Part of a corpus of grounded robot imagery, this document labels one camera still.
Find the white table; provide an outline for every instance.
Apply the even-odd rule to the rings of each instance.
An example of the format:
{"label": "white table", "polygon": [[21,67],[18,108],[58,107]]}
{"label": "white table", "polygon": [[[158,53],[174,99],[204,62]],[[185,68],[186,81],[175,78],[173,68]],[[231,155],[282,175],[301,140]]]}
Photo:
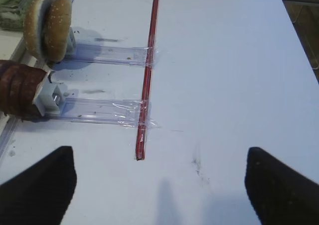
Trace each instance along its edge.
{"label": "white table", "polygon": [[[147,45],[152,0],[73,5],[79,40]],[[71,145],[78,183],[64,225],[258,224],[244,187],[251,146],[319,182],[318,83],[281,0],[160,0],[156,46],[151,117],[160,128],[148,132],[145,161],[134,160],[136,128],[24,122],[0,182]],[[143,68],[65,66],[57,77],[78,96],[140,98]]]}

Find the red straw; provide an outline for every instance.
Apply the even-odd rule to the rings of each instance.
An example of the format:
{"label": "red straw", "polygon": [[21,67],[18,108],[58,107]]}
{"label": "red straw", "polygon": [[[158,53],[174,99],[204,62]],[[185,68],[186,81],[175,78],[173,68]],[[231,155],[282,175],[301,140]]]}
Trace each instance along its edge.
{"label": "red straw", "polygon": [[156,20],[158,16],[158,7],[159,7],[159,0],[153,0],[148,52],[146,56],[146,65],[145,65],[145,71],[144,71],[140,120],[139,120],[138,135],[136,138],[136,147],[135,147],[137,160],[143,160],[145,158],[144,145],[146,141],[147,117],[148,117],[148,110],[149,110],[152,65],[154,61],[154,46],[155,46]]}

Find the green object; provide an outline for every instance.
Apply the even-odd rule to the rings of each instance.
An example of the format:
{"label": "green object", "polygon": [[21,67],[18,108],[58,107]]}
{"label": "green object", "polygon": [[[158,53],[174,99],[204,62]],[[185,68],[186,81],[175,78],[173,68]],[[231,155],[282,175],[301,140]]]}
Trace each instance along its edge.
{"label": "green object", "polygon": [[0,28],[21,31],[25,12],[33,0],[0,0]]}

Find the white surface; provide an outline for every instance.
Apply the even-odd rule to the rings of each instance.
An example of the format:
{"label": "white surface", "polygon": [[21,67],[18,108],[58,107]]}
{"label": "white surface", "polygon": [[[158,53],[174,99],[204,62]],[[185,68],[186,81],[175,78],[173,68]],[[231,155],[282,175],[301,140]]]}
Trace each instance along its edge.
{"label": "white surface", "polygon": [[[72,24],[127,38],[123,46],[145,46],[151,4],[144,1],[75,0]],[[90,5],[108,10],[105,20],[94,19]],[[122,15],[131,20],[121,24]],[[24,122],[2,160],[0,182],[71,145],[78,184],[64,225],[258,224],[244,187],[251,146],[319,182],[318,83],[281,0],[160,0],[157,48],[151,117],[161,128],[149,131],[145,161],[134,160],[134,128]],[[81,69],[55,78],[78,91],[111,88],[97,98],[141,92],[140,68],[82,70],[90,81]]]}

